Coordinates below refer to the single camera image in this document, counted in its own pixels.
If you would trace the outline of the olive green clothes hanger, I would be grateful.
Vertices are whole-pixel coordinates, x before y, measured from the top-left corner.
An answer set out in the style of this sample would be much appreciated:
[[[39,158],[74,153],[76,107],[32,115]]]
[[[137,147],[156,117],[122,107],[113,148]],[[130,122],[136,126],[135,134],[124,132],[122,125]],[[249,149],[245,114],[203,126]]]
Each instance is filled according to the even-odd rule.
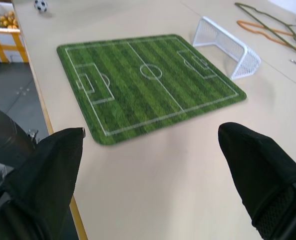
[[[293,24],[286,23],[284,20],[273,16],[271,13],[260,10],[246,3],[235,2],[234,5],[243,13],[248,15],[256,24],[263,25],[270,31],[272,29],[276,29],[283,32],[291,33],[294,35],[294,40],[296,40],[296,30]],[[296,41],[294,41],[292,37],[286,35],[281,35],[281,37],[291,45],[296,46]]]

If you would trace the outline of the dark rounded robot body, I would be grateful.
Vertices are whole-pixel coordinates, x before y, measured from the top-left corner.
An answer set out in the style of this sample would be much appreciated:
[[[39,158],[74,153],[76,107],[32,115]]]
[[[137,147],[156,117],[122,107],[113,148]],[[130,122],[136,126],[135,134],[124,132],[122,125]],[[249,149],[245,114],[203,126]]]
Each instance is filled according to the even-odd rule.
[[[25,132],[0,110],[0,185],[5,177],[20,168],[34,152],[38,131]]]

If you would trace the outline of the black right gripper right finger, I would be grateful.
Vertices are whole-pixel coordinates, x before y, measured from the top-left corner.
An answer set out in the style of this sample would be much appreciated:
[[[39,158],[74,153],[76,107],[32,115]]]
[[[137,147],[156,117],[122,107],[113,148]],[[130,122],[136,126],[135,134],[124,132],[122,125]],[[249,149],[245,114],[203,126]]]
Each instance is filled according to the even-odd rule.
[[[234,185],[263,240],[296,240],[296,162],[270,137],[239,123],[218,128]]]

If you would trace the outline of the green soccer field mat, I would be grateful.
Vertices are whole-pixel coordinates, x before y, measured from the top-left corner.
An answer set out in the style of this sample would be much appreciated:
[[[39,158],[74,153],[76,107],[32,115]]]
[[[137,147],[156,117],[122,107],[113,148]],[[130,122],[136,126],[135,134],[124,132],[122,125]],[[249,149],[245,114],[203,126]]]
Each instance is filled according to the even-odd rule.
[[[92,138],[104,146],[247,97],[177,34],[62,44],[56,51]]]

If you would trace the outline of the orange clothes hanger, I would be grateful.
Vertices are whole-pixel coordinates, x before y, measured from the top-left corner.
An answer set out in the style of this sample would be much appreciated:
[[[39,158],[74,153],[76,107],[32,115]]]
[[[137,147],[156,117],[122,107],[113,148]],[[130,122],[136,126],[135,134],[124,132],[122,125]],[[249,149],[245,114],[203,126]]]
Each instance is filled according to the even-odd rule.
[[[243,28],[244,30],[246,30],[250,33],[262,35],[270,41],[273,41],[273,42],[278,43],[280,45],[287,46],[289,48],[293,48],[294,50],[296,50],[296,46],[291,45],[290,43],[288,43],[285,39],[283,39],[281,37],[281,35],[285,35],[285,36],[292,37],[292,39],[294,40],[294,35],[292,33],[277,30],[277,29],[272,29],[270,31],[266,27],[264,27],[263,25],[256,24],[253,22],[247,22],[247,21],[243,21],[243,20],[238,20],[237,24],[241,28]]]

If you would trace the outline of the small soccer ball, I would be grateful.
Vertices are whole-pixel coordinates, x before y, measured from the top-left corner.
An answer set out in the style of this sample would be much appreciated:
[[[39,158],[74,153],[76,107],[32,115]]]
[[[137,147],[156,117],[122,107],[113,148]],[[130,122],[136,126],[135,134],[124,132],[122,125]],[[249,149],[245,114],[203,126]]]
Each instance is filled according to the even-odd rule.
[[[45,0],[34,0],[34,7],[40,13],[44,13],[47,11],[48,5]]]

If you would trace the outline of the yellow fruits in box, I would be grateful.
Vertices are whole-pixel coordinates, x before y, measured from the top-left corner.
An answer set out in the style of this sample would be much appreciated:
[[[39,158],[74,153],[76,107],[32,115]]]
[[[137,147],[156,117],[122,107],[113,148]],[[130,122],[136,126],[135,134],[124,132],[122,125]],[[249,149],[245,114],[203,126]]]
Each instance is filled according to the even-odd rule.
[[[19,24],[14,11],[9,11],[0,16],[0,28],[19,29]]]

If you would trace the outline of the white miniature soccer goal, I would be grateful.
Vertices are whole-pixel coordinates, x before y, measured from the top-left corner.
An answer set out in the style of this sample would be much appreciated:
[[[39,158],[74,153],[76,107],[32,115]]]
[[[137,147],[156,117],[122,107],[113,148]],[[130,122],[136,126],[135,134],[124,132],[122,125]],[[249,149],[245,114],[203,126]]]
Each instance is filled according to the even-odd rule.
[[[198,23],[192,46],[215,46],[233,59],[236,66],[229,74],[232,80],[253,75],[261,64],[261,58],[255,51],[206,16]]]

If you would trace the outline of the white foam box yellow tape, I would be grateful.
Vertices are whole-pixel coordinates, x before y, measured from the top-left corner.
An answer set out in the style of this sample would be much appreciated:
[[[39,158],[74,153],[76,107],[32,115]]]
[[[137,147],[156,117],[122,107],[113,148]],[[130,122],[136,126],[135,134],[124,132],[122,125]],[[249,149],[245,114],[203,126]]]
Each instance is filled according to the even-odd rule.
[[[0,16],[14,11],[9,2],[0,2]],[[23,37],[20,29],[0,27],[0,63],[28,63]]]

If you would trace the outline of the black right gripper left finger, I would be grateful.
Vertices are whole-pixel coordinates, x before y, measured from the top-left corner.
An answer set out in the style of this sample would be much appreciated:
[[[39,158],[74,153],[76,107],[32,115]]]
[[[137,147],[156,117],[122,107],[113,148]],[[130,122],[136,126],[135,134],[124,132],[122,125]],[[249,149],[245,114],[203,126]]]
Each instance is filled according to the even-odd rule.
[[[66,128],[20,157],[0,156],[0,240],[59,240],[75,190],[85,129]]]

